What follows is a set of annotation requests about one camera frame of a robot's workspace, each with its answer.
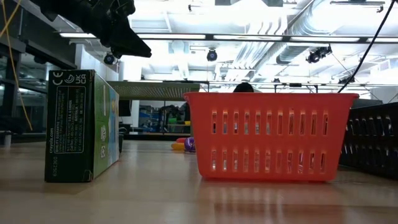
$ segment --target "cardboard box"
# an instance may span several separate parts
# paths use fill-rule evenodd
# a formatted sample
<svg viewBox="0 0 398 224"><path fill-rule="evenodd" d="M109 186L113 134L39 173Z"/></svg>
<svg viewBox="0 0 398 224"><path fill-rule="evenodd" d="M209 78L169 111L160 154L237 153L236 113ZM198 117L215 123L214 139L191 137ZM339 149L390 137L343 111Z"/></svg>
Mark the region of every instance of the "cardboard box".
<svg viewBox="0 0 398 224"><path fill-rule="evenodd" d="M49 73L45 181L89 182L119 159L119 95L94 70Z"/></svg>

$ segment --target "wooden table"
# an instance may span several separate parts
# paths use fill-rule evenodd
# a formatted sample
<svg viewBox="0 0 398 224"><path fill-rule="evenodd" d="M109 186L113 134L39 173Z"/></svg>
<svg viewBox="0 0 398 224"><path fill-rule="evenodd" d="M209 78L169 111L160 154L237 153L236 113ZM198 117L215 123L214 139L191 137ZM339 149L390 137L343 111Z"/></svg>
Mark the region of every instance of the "wooden table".
<svg viewBox="0 0 398 224"><path fill-rule="evenodd" d="M397 223L398 183L341 169L325 184L208 182L171 142L126 141L88 184L46 184L44 144L0 149L0 223Z"/></svg>

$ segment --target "box label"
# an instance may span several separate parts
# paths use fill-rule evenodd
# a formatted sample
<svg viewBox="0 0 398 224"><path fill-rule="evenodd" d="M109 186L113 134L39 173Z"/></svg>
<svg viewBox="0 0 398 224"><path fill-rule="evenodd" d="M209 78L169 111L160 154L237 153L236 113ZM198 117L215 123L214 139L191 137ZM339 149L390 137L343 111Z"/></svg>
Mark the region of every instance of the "box label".
<svg viewBox="0 0 398 224"><path fill-rule="evenodd" d="M56 154L84 151L85 92L84 86L57 87L53 134Z"/></svg>

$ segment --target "red plastic basket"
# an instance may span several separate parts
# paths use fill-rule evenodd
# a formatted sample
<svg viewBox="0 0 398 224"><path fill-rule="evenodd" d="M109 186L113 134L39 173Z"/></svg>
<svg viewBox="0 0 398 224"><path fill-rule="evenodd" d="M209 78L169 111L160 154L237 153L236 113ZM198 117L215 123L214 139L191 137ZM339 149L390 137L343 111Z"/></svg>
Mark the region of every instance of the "red plastic basket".
<svg viewBox="0 0 398 224"><path fill-rule="evenodd" d="M186 93L205 178L333 180L357 94Z"/></svg>

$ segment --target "black crate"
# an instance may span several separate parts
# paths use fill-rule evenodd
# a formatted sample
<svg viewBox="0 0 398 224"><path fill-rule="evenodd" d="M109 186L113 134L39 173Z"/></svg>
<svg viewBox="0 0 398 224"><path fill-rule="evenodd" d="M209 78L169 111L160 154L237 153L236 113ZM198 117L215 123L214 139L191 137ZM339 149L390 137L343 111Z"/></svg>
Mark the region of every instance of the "black crate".
<svg viewBox="0 0 398 224"><path fill-rule="evenodd" d="M398 179L398 103L351 109L340 165Z"/></svg>

